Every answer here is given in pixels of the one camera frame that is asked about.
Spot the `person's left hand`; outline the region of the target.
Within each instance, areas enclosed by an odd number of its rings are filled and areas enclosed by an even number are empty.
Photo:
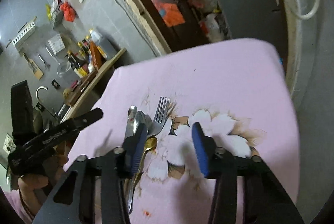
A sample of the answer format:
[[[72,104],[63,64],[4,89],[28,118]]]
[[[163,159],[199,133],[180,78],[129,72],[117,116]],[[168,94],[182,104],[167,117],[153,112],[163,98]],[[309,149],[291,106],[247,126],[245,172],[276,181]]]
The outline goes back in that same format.
[[[57,170],[54,173],[54,180],[58,182],[62,174],[65,173],[63,167],[68,162],[68,156],[63,145],[57,146],[56,152],[56,155],[52,156],[47,162],[50,163],[51,160],[56,162]],[[43,175],[29,174],[18,179],[20,200],[30,219],[36,216],[42,206],[35,194],[35,190],[46,187],[48,183],[49,179]]]

